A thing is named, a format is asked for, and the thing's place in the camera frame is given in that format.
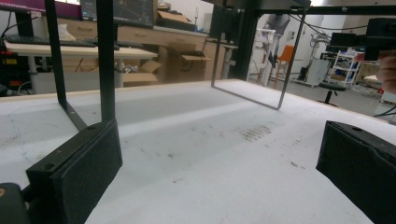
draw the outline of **white cabinet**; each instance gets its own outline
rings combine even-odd
[[[293,82],[309,85],[312,88],[319,85],[326,78],[329,61],[313,59],[304,80],[293,79]]]
[[[361,62],[356,62],[354,57],[355,55],[347,55],[339,51],[327,80],[342,86],[352,84],[361,67]]]

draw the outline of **table surface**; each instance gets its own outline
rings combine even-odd
[[[18,53],[21,56],[50,56],[50,46],[48,45],[25,45],[12,44],[5,41],[7,50]],[[83,48],[83,47],[65,47],[61,46],[63,56],[83,56],[83,57],[98,57],[98,48]],[[114,58],[116,59],[151,59],[158,57],[158,54],[152,53],[142,49],[128,49],[120,48],[114,50]]]
[[[220,81],[275,104],[279,91]],[[88,124],[98,91],[68,93]],[[0,98],[0,182],[77,133],[55,95]],[[372,223],[315,167],[326,120],[396,144],[396,127],[286,94],[278,111],[208,82],[117,89],[123,166],[87,223]]]

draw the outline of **black chair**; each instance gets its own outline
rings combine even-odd
[[[332,84],[332,83],[329,83],[329,82],[320,82],[320,83],[319,83],[319,86],[320,86],[321,88],[324,88],[324,89],[329,90],[329,91],[327,92],[326,100],[325,100],[324,102],[320,101],[320,102],[322,102],[322,103],[324,103],[324,104],[326,104],[326,105],[334,105],[334,104],[330,104],[330,103],[329,103],[329,102],[330,102],[330,98],[332,97],[332,92],[333,92],[333,91],[334,91],[334,94],[335,94],[336,96],[338,96],[338,94],[337,94],[336,91],[345,91],[345,90],[346,90],[346,88],[343,87],[343,86],[339,86],[339,85]]]

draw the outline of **monitor screen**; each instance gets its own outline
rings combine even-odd
[[[83,20],[96,21],[96,0],[81,0]],[[153,26],[153,0],[113,0],[114,23]]]
[[[82,19],[79,0],[55,0],[55,6],[60,18]],[[28,14],[32,11],[46,13],[44,0],[0,0],[0,9]]]

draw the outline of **red object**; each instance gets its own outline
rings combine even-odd
[[[380,88],[378,89],[378,93],[379,93],[379,94],[384,94],[384,90],[382,90],[382,88],[380,87]]]
[[[11,51],[1,51],[1,55],[12,55]]]

